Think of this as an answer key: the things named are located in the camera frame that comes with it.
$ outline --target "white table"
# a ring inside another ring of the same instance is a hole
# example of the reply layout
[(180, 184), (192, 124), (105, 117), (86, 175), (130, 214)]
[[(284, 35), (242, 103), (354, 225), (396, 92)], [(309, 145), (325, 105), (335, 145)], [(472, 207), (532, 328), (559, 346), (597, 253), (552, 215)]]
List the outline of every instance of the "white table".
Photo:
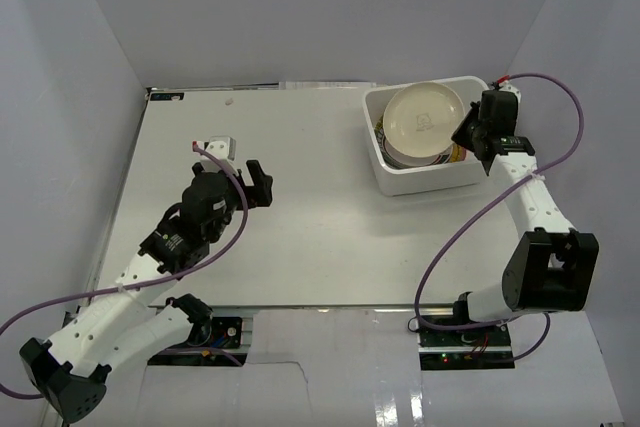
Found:
[[(485, 182), (382, 195), (365, 147), (362, 93), (195, 91), (182, 101), (150, 102), (99, 286), (118, 276), (179, 201), (197, 160), (191, 142), (231, 135), (239, 166), (255, 158), (273, 175), (273, 205), (251, 211), (237, 246), (167, 296), (191, 292), (217, 306), (410, 304), (427, 263), (495, 193)], [(446, 255), (424, 301), (451, 302), (496, 282), (516, 242), (509, 213), (499, 206)]]
[[(228, 134), (243, 163), (257, 158), (274, 176), (273, 206), (251, 212), (228, 256), (166, 295), (191, 292), (215, 306), (410, 304), (437, 249), (495, 193), (485, 183), (381, 195), (365, 150), (361, 95), (187, 92), (183, 101), (152, 102), (100, 286), (179, 200), (196, 160), (191, 141)], [(449, 302), (495, 281), (516, 242), (499, 206), (445, 257), (424, 300)], [(263, 310), (254, 320), (249, 365), (139, 366), (111, 378), (105, 401), (78, 425), (596, 427), (622, 420), (582, 312), (554, 315), (548, 340), (515, 370), (470, 372), (420, 372), (416, 338), (406, 332), (410, 315)], [(541, 316), (513, 323), (515, 352), (534, 343), (542, 327)]]

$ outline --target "white bin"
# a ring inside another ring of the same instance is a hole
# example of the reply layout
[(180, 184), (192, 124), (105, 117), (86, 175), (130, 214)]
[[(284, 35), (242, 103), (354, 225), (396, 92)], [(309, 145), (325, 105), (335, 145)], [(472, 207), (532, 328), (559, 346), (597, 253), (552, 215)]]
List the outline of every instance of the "white bin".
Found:
[[(473, 101), (479, 101), (482, 91), (488, 89), (482, 79), (471, 76), (440, 79), (433, 82), (439, 82), (453, 89), (462, 99), (465, 114), (470, 109), (469, 104)], [(408, 85), (411, 84), (371, 89), (365, 92), (362, 98), (367, 149), (382, 193), (385, 195), (414, 194), (482, 182), (486, 178), (486, 174), (482, 164), (476, 160), (471, 152), (467, 152), (465, 160), (459, 162), (411, 169), (398, 170), (385, 163), (376, 140), (374, 127), (384, 114), (384, 109), (394, 94)]]

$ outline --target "wall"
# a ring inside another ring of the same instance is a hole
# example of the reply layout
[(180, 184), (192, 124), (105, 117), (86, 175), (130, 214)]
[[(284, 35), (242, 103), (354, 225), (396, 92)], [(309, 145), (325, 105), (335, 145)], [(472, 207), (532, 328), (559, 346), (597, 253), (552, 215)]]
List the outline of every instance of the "wall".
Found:
[[(547, 180), (576, 227), (600, 241), (587, 312), (627, 425), (640, 425), (640, 269), (637, 266), (640, 174), (637, 85), (638, 0), (547, 0), (509, 71), (546, 72), (575, 88), (586, 130), (575, 156)], [(575, 135), (575, 113), (555, 87), (521, 80), (524, 133), (542, 161)]]
[(145, 86), (506, 70), (544, 0), (98, 0)]
[[(0, 0), (0, 312), (84, 288), (104, 241), (144, 91), (95, 0)], [(33, 392), (17, 354), (64, 307), (0, 340), (0, 378)], [(3, 426), (41, 402), (0, 395)]]

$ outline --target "robotic arm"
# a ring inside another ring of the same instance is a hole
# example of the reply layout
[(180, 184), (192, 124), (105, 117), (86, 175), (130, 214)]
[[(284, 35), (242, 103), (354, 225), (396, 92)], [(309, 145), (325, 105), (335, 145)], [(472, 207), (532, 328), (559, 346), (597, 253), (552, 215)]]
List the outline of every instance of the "robotic arm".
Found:
[[(216, 137), (197, 146), (225, 164), (239, 181), (249, 208), (272, 202), (273, 178), (256, 160), (247, 162), (253, 186), (246, 186), (233, 167), (235, 141)], [(193, 166), (191, 185), (182, 201), (171, 206), (156, 229), (140, 244), (115, 287), (155, 281), (184, 272), (209, 255), (241, 208), (238, 192), (216, 164), (202, 156)], [(209, 307), (190, 294), (170, 301), (158, 315), (146, 320), (147, 306), (178, 279), (96, 298), (65, 326), (41, 341), (32, 338), (20, 356), (33, 385), (65, 422), (87, 416), (104, 397), (111, 372), (146, 362), (159, 351), (197, 339), (211, 328)]]
[[(479, 103), (471, 104), (471, 111), (452, 137), (475, 154), (501, 190), (537, 169), (531, 143), (526, 137), (515, 136), (517, 116), (514, 93), (487, 90)], [(533, 312), (581, 310), (598, 256), (595, 236), (575, 230), (539, 175), (533, 174), (533, 179), (505, 202), (520, 242), (501, 281), (462, 294), (454, 312), (467, 322), (484, 322)]]

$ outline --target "round plate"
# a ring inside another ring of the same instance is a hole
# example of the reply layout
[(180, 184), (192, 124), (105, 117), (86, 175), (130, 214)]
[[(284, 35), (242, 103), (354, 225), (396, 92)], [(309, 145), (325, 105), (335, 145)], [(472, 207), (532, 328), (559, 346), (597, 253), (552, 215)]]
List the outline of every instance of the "round plate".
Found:
[(420, 82), (397, 92), (384, 111), (384, 133), (403, 155), (432, 157), (451, 146), (464, 118), (458, 94), (436, 82)]

